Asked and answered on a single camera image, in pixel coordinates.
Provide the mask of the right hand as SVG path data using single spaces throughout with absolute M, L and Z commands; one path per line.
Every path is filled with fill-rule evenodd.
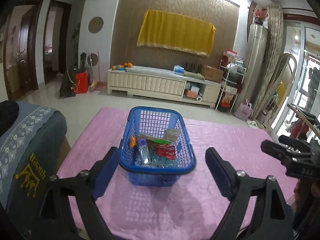
M 296 186 L 293 190 L 294 192 L 294 197 L 295 197 L 295 207 L 297 208 L 299 205 L 299 201 L 301 199 L 300 194 L 302 193 L 302 190 L 300 189 L 301 186 L 301 181 L 300 179 L 297 181 Z M 311 186 L 311 193 L 315 198 L 318 198 L 318 192 L 319 192 L 319 188 L 317 183 L 313 183 Z

